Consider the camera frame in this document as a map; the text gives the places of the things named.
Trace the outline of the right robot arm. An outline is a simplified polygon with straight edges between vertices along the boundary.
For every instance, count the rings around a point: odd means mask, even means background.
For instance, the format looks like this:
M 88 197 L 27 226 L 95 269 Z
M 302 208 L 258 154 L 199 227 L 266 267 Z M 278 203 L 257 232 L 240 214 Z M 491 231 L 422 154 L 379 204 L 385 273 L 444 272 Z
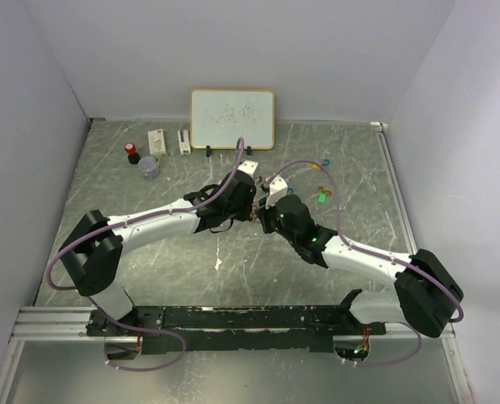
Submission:
M 261 198 L 258 218 L 264 233 L 281 235 L 305 262 L 362 274 L 386 287 L 347 300 L 348 307 L 338 313 L 339 328 L 347 334 L 373 322 L 401 322 L 425 337 L 438 338 L 449 323 L 463 317 L 463 291 L 428 250 L 413 255 L 387 252 L 341 237 L 318 225 L 294 194 L 274 205 Z

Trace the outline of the red S carabiner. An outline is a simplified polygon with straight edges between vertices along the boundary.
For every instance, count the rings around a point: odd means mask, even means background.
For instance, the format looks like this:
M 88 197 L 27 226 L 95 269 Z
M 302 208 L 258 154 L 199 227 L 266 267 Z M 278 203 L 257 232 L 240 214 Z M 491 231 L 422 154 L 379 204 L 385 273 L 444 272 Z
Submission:
M 256 204 L 252 204 L 251 220 L 258 220 L 258 206 Z

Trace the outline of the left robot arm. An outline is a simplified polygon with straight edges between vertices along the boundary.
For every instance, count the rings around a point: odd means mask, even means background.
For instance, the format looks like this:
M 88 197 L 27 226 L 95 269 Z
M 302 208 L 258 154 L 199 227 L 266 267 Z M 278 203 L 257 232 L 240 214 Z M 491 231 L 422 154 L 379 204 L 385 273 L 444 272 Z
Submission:
M 165 238 L 213 231 L 225 221 L 248 221 L 256 194 L 254 175 L 237 169 L 219 184 L 186 194 L 159 210 L 133 215 L 86 214 L 60 248 L 60 260 L 82 296 L 107 317 L 117 335 L 138 324 L 136 306 L 115 280 L 122 257 Z

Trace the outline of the green tag key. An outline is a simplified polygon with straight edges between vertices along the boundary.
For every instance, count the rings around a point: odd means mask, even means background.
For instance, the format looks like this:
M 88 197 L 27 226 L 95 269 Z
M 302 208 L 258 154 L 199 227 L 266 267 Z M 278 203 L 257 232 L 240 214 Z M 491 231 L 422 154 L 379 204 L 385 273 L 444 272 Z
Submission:
M 318 195 L 318 198 L 317 198 L 317 203 L 319 205 L 324 205 L 327 201 L 327 197 L 328 197 L 328 194 L 324 193 L 324 192 L 321 192 L 319 195 Z

